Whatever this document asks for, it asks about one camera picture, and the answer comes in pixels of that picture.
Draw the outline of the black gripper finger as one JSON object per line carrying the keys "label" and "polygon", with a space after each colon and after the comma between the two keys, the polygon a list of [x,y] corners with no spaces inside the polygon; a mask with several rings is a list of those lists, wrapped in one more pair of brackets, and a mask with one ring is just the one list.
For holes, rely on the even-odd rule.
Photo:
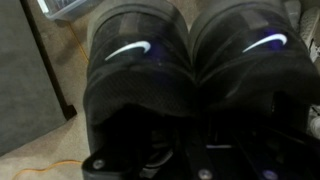
{"label": "black gripper finger", "polygon": [[143,148],[103,147],[83,162],[83,180],[139,180],[146,161]]}

